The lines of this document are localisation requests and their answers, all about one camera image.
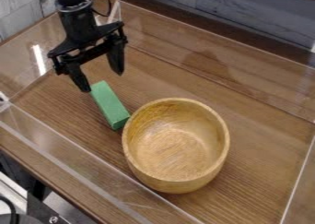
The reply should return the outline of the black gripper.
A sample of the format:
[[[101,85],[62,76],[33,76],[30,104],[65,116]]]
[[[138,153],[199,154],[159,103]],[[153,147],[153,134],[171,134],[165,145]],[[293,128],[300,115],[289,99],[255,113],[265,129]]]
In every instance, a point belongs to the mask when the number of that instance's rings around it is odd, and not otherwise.
[[[129,42],[123,31],[125,23],[118,21],[99,26],[91,0],[78,6],[58,6],[58,14],[66,40],[49,52],[49,57],[55,65],[65,65],[65,73],[77,87],[83,92],[90,92],[91,87],[81,64],[106,53],[113,71],[119,76],[125,73],[125,47]]]

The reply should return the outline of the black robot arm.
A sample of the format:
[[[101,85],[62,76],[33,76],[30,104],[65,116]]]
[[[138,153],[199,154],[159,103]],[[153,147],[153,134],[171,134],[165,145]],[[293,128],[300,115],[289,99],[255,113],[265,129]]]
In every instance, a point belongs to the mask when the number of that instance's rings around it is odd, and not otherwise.
[[[55,0],[58,15],[66,31],[66,39],[47,53],[59,75],[69,75],[83,92],[90,92],[87,76],[81,66],[107,55],[114,72],[125,72],[125,48],[129,43],[125,23],[117,21],[99,25],[94,14],[93,0]]]

